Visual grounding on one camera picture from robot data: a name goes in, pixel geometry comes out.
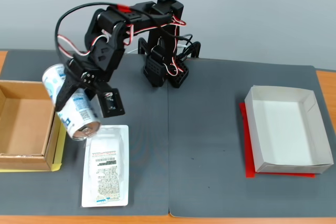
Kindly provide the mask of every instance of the can bottom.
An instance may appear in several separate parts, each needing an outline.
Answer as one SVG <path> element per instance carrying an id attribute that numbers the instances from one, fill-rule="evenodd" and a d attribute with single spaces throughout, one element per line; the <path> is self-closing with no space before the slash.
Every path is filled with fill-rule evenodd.
<path id="1" fill-rule="evenodd" d="M 79 128 L 72 136 L 72 139 L 75 141 L 83 141 L 86 138 L 95 134 L 99 130 L 99 127 L 99 122 L 88 123 L 83 127 Z"/>

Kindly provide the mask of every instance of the wooden table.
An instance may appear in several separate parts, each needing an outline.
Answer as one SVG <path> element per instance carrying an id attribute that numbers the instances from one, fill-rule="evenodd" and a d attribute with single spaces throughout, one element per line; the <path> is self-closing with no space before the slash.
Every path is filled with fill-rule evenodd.
<path id="1" fill-rule="evenodd" d="M 0 71 L 7 52 L 0 51 Z M 316 71 L 320 81 L 323 96 L 328 107 L 334 129 L 336 129 L 336 72 Z M 55 224 L 152 224 L 152 223 L 225 223 L 225 224 L 287 224 L 287 223 L 336 223 L 336 218 L 175 218 L 166 216 L 0 216 L 0 224 L 23 223 L 55 223 Z"/>

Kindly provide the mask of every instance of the cardboard box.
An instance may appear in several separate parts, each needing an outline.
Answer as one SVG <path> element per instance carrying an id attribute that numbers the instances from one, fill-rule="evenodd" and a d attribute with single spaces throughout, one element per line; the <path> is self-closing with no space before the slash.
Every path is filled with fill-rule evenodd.
<path id="1" fill-rule="evenodd" d="M 42 82 L 0 81 L 0 169 L 51 170 L 59 127 Z"/>
<path id="2" fill-rule="evenodd" d="M 245 104 L 256 172 L 323 173 L 333 164 L 313 91 L 254 86 Z"/>

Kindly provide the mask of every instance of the can label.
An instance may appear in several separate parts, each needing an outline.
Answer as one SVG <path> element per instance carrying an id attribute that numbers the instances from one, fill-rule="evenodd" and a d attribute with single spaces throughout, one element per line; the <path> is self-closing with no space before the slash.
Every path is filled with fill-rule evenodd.
<path id="1" fill-rule="evenodd" d="M 48 68 L 42 77 L 48 94 L 55 105 L 57 95 L 64 83 L 66 75 L 64 74 L 64 66 L 62 64 L 54 65 Z M 98 117 L 90 106 L 90 101 L 85 95 L 83 89 L 77 89 L 65 104 L 64 108 L 57 112 L 59 118 L 67 129 L 70 137 L 92 122 L 98 122 Z"/>

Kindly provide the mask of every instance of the white plastic packaging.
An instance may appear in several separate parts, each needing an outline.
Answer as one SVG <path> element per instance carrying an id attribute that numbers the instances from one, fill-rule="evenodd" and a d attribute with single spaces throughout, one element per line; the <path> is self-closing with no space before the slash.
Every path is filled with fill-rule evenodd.
<path id="1" fill-rule="evenodd" d="M 126 206 L 128 187 L 128 126 L 104 125 L 87 139 L 82 207 Z"/>

